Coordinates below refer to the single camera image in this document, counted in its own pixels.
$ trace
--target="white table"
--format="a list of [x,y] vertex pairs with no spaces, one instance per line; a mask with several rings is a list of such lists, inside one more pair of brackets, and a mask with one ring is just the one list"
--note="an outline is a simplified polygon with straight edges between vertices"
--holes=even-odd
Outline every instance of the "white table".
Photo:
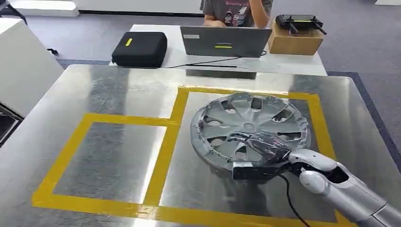
[[0,102],[25,117],[62,74],[21,19],[0,18]]
[[377,0],[376,5],[401,6],[401,0]]
[[[226,59],[229,57],[194,56],[187,55],[181,37],[180,26],[170,25],[133,25],[132,32],[159,31],[167,36],[167,53],[162,67],[173,67],[189,63],[213,61]],[[227,71],[246,71],[246,72],[276,72],[288,74],[304,74],[327,76],[319,54],[314,56],[305,55],[286,55],[270,54],[260,58],[240,58],[237,60],[208,63],[208,65],[236,66],[237,68],[224,67],[201,67],[201,66],[182,66],[181,69],[198,70],[227,70]]]

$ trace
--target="floor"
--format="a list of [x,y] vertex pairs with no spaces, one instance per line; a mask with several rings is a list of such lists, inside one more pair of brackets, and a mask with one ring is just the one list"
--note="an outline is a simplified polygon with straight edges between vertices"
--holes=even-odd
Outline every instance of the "floor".
[[[375,0],[276,0],[272,16],[314,14],[328,32],[319,54],[327,71],[359,73],[401,148],[401,6]],[[80,15],[28,17],[31,30],[61,59],[109,61],[132,24],[201,25],[202,18]]]

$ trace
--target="stainless steel table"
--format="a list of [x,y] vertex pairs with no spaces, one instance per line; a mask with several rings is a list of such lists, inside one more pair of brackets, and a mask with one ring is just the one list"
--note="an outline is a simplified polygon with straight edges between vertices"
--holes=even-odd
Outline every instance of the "stainless steel table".
[[[0,149],[0,226],[303,226],[281,179],[234,182],[191,146],[194,113],[243,90],[288,98],[313,149],[401,209],[400,173],[349,78],[74,65]],[[287,177],[310,225],[350,226]]]

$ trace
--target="gray t-shirt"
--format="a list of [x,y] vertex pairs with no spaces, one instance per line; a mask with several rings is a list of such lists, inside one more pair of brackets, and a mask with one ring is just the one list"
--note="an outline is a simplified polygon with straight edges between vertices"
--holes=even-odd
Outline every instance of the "gray t-shirt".
[[[270,15],[273,0],[261,0],[267,15]],[[204,0],[203,13],[215,16],[227,26],[253,27],[251,6],[248,0]]]

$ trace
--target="yellow tape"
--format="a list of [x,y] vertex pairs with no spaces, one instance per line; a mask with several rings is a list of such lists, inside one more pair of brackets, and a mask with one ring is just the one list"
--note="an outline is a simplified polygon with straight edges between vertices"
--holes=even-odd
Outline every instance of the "yellow tape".
[[126,115],[111,115],[101,113],[87,113],[87,116],[94,122],[113,123],[113,124],[137,124],[152,126],[170,126],[176,122],[166,118],[136,117]]
[[232,49],[232,46],[214,46],[214,48]]
[[177,125],[174,127],[168,127],[166,130],[166,134],[157,157],[155,168],[153,170],[143,204],[153,206],[157,206],[159,204],[166,181],[168,168],[170,166],[171,157],[173,156],[175,142],[177,141],[178,131],[183,118],[188,94],[189,92],[187,90],[183,89],[182,87],[178,88],[178,95],[175,99],[170,118],[175,121]]
[[[43,208],[168,221],[185,225],[206,225],[214,227],[303,227],[304,225],[297,219],[262,217],[207,210],[158,206],[189,92],[232,94],[234,92],[241,91],[260,95],[274,95],[282,98],[306,100],[308,102],[319,150],[324,155],[335,159],[334,150],[332,148],[330,136],[327,131],[327,125],[324,119],[322,108],[320,106],[319,97],[316,94],[183,86],[178,88],[177,98],[175,100],[170,119],[87,113],[73,132],[65,147],[60,152],[50,171],[39,185],[37,191],[34,192],[32,196],[32,205]],[[68,163],[72,159],[75,151],[78,149],[79,144],[84,139],[85,134],[89,130],[92,122],[140,124],[167,127],[143,204],[83,198],[77,196],[55,195],[52,193],[63,172],[66,170]],[[338,223],[320,221],[307,222],[312,226],[320,227],[356,226],[351,224],[337,211],[335,211],[335,216]]]
[[92,125],[92,120],[88,115],[85,115],[82,121],[79,123],[75,131],[73,132],[71,138],[67,141],[65,147],[61,150],[59,156],[54,162],[53,166],[47,173],[46,177],[43,179],[42,183],[37,189],[39,194],[52,194],[53,189],[57,182],[60,180],[62,174],[71,161],[72,156],[78,149],[79,144],[85,137],[87,131]]
[[129,45],[131,44],[131,42],[132,42],[132,38],[130,38],[130,39],[127,41],[127,43],[125,44],[125,46],[129,46]]

